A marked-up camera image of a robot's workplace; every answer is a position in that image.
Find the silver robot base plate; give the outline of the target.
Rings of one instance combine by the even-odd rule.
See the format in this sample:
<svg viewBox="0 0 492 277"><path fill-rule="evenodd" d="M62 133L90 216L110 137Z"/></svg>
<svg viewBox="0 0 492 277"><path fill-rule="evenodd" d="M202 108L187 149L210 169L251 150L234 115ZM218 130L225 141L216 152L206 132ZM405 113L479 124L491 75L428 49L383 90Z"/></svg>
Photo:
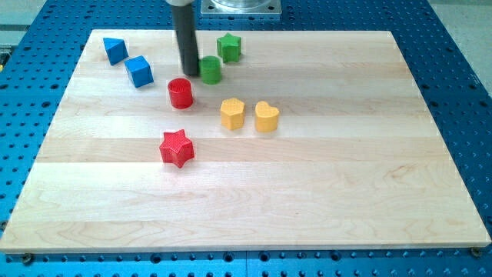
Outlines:
<svg viewBox="0 0 492 277"><path fill-rule="evenodd" d="M202 0L202 15L280 15L281 0Z"/></svg>

